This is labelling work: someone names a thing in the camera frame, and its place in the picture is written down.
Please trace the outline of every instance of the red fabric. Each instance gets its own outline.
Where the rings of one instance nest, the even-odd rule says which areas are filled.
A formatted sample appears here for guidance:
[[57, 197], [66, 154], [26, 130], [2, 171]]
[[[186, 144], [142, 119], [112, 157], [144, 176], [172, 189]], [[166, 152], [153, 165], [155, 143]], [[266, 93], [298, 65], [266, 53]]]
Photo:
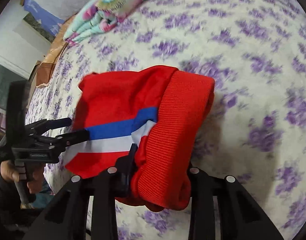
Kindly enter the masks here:
[[65, 165], [65, 168], [74, 172], [74, 174], [78, 174], [83, 179], [87, 179], [97, 176], [101, 171], [114, 166], [119, 157], [128, 155], [128, 153], [78, 153]]
[[174, 67], [151, 67], [140, 72], [92, 73], [81, 81], [73, 129], [132, 119], [139, 109], [159, 106]]
[[186, 171], [197, 130], [213, 104], [214, 84], [214, 79], [201, 75], [173, 74], [145, 150], [135, 155], [139, 168], [131, 184], [135, 199], [123, 203], [134, 205], [137, 199], [152, 211], [186, 208], [191, 195]]
[[[135, 155], [138, 170], [131, 181], [132, 196], [118, 199], [120, 202], [146, 205], [153, 211], [187, 206], [191, 186], [186, 171], [197, 130], [213, 103], [214, 84], [212, 78], [167, 66], [91, 74], [83, 79], [75, 130], [108, 123], [108, 117], [109, 122], [125, 120], [125, 116], [131, 119], [139, 109], [159, 106], [158, 121], [149, 135], [142, 137]], [[94, 176], [120, 157], [110, 154], [107, 159], [91, 155], [88, 162]], [[78, 154], [72, 161], [76, 166], [85, 160]]]

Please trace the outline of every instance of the metal screw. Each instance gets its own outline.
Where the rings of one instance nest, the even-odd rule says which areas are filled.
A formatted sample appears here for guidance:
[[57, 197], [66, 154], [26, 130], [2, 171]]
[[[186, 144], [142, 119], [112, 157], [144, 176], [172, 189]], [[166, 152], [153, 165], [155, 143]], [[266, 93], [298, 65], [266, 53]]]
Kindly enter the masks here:
[[197, 174], [199, 172], [200, 172], [200, 170], [197, 167], [190, 168], [190, 173]]
[[115, 173], [115, 172], [117, 172], [117, 168], [115, 168], [115, 167], [109, 167], [108, 168], [108, 173]]
[[80, 179], [81, 179], [81, 177], [80, 177], [80, 176], [75, 175], [75, 176], [73, 176], [73, 177], [71, 178], [71, 181], [72, 181], [72, 182], [79, 182], [79, 181], [80, 181]]
[[230, 182], [230, 183], [235, 182], [235, 178], [234, 178], [233, 176], [227, 176], [227, 177], [226, 177], [226, 180], [227, 180], [228, 182]]

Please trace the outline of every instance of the white stripe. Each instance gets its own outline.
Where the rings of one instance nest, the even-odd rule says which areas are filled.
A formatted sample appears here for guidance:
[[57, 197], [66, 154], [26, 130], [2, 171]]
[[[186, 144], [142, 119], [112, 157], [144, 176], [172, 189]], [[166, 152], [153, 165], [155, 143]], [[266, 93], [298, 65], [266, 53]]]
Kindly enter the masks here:
[[66, 147], [63, 154], [63, 164], [68, 164], [78, 153], [109, 153], [109, 152], [127, 152], [132, 143], [140, 145], [141, 138], [149, 134], [156, 123], [149, 120], [132, 135], [85, 141]]
[[144, 125], [138, 128], [136, 131], [132, 132], [131, 136], [133, 138], [133, 142], [136, 143], [137, 146], [139, 146], [141, 138], [143, 136], [149, 135], [149, 132], [154, 125], [156, 125], [155, 122], [148, 120]]

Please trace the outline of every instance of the purple floral bed sheet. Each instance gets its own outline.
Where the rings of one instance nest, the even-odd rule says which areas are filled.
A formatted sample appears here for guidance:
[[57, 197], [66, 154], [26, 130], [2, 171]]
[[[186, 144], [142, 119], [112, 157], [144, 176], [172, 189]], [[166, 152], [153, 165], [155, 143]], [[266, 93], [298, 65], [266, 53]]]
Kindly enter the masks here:
[[[306, 15], [297, 1], [148, 0], [111, 32], [68, 49], [26, 121], [73, 117], [88, 73], [159, 64], [216, 80], [192, 162], [237, 177], [292, 239], [306, 221]], [[70, 176], [62, 161], [45, 168], [54, 192]], [[188, 237], [190, 205], [153, 213], [117, 202], [116, 212], [120, 239]], [[91, 213], [90, 204], [88, 228]]]

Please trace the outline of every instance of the white wall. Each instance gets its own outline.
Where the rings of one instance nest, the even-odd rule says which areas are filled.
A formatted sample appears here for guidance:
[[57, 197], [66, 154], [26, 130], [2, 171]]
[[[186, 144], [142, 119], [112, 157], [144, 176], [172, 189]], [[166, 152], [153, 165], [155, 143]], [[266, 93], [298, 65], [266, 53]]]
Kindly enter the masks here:
[[50, 42], [23, 18], [28, 14], [20, 0], [10, 0], [0, 15], [0, 64], [29, 78], [38, 60], [43, 60]]

